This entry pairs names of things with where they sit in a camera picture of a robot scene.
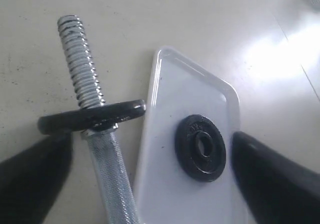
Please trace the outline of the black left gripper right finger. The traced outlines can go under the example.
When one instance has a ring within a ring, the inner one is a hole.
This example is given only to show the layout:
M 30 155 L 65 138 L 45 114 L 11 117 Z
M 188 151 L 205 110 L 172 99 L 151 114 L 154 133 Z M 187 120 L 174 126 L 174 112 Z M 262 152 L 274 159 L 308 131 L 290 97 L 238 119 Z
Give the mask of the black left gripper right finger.
M 244 132 L 232 136 L 231 166 L 256 223 L 319 223 L 319 174 Z

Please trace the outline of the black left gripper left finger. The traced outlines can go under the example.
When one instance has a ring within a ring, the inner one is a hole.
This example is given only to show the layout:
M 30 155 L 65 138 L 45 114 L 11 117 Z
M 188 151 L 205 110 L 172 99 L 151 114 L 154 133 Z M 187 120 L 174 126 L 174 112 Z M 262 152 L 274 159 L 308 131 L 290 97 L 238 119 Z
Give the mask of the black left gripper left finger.
M 72 165 L 72 134 L 48 136 L 0 164 L 1 223 L 43 223 Z

